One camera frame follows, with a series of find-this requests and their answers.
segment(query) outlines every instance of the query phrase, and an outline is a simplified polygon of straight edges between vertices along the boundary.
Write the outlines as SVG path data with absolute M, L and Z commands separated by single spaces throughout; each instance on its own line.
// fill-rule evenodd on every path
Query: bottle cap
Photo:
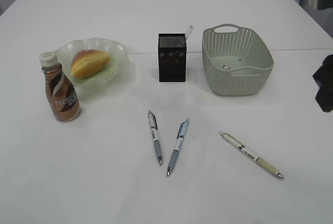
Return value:
M 42 67 L 52 67 L 58 64 L 58 57 L 53 51 L 44 52 L 40 55 Z

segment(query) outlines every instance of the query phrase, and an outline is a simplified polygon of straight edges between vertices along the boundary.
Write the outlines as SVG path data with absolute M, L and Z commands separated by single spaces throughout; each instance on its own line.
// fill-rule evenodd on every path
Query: pen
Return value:
M 152 141 L 154 143 L 156 157 L 160 165 L 162 165 L 162 151 L 161 151 L 160 141 L 158 140 L 159 138 L 157 135 L 156 117 L 150 110 L 148 111 L 148 121 L 150 125 Z
M 169 164 L 168 164 L 168 176 L 171 175 L 173 169 L 175 168 L 179 153 L 181 151 L 184 137 L 186 135 L 187 129 L 188 129 L 189 119 L 186 118 L 186 120 L 181 124 L 178 135 L 177 135 L 177 141 L 175 148 L 173 149 Z
M 256 155 L 254 152 L 247 149 L 242 143 L 237 141 L 234 137 L 227 133 L 223 133 L 222 131 L 219 131 L 219 134 L 222 136 L 223 139 L 225 139 L 228 143 L 230 143 L 232 146 L 237 148 L 239 151 L 241 151 L 243 154 L 245 154 L 247 157 L 249 157 L 251 160 L 253 160 L 255 163 L 257 163 L 260 167 L 265 169 L 270 174 L 274 175 L 278 179 L 284 179 L 284 176 L 271 164 L 266 162 L 264 159 L 260 158 L 258 155 Z

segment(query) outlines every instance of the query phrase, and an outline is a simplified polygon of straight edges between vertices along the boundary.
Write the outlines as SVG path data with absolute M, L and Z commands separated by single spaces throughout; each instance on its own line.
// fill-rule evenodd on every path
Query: bottle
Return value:
M 45 75 L 46 98 L 58 121 L 71 121 L 80 113 L 79 100 L 73 84 L 62 72 L 54 52 L 40 55 L 42 72 Z

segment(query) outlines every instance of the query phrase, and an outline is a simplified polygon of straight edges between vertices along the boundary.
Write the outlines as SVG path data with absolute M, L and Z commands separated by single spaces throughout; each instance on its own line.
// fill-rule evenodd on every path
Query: gray pen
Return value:
M 175 148 L 173 149 L 169 164 L 168 164 L 168 176 L 171 175 L 173 169 L 176 166 L 176 162 L 179 156 L 179 153 L 181 151 L 183 142 L 184 142 L 184 137 L 186 135 L 187 129 L 188 129 L 188 124 L 189 124 L 189 119 L 186 118 L 186 120 L 181 124 L 178 135 L 177 135 L 177 142 L 175 145 Z
M 152 136 L 152 141 L 154 143 L 155 153 L 157 160 L 160 165 L 162 165 L 162 151 L 161 151 L 161 145 L 160 141 L 157 135 L 157 123 L 156 123 L 156 117 L 155 115 L 149 110 L 148 111 L 148 121 L 150 125 L 150 131 Z

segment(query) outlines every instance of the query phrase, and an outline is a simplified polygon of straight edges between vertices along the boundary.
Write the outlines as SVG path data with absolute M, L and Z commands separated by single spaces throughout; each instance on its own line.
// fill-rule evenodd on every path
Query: bun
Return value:
M 78 52 L 74 56 L 70 72 L 74 78 L 86 78 L 103 69 L 109 61 L 110 56 L 107 53 L 95 49 L 87 49 Z

